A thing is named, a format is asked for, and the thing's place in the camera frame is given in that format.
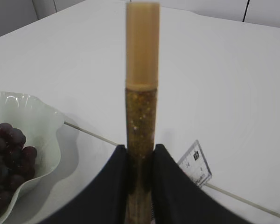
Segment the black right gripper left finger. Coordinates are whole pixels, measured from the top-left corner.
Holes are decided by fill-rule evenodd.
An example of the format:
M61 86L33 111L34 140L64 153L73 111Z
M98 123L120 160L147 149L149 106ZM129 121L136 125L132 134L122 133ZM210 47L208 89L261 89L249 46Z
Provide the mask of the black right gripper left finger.
M123 224L127 198L127 152L116 146L108 162L74 199L44 224Z

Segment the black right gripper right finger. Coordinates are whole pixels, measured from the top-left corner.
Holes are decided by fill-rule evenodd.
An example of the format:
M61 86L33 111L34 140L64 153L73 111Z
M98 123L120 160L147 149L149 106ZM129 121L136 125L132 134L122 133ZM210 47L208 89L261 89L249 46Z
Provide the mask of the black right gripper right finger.
M162 144L152 164L152 201L157 224L246 224L194 184Z

